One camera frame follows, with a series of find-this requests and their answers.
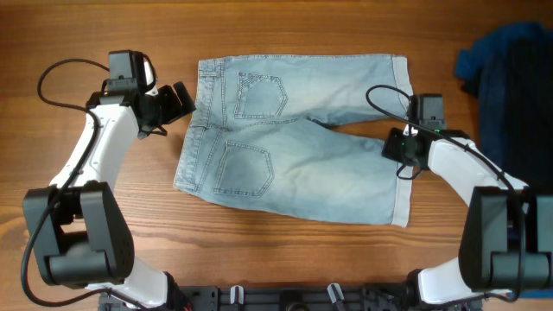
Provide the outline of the light blue denim shorts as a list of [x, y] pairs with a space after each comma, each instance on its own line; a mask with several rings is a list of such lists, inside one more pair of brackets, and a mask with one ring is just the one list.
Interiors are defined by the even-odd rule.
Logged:
[[338, 127], [403, 116], [411, 93], [394, 54], [201, 60], [174, 185], [238, 209], [405, 227], [410, 170]]

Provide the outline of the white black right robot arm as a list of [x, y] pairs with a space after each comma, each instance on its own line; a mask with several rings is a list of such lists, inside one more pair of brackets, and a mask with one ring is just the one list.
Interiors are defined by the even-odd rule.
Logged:
[[460, 130], [393, 128], [383, 155], [429, 170], [468, 206], [458, 256], [415, 270], [409, 283], [422, 308], [445, 308], [552, 287], [552, 193], [502, 172]]

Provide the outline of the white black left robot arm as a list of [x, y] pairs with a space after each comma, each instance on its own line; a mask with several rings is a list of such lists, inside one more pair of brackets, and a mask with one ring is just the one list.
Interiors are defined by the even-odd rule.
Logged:
[[82, 106], [86, 127], [67, 165], [23, 199], [30, 237], [20, 277], [33, 303], [58, 308], [102, 294], [138, 310], [192, 309], [168, 272], [136, 258], [112, 188], [137, 137], [163, 135], [164, 125], [194, 109], [181, 82], [155, 95], [101, 90]]

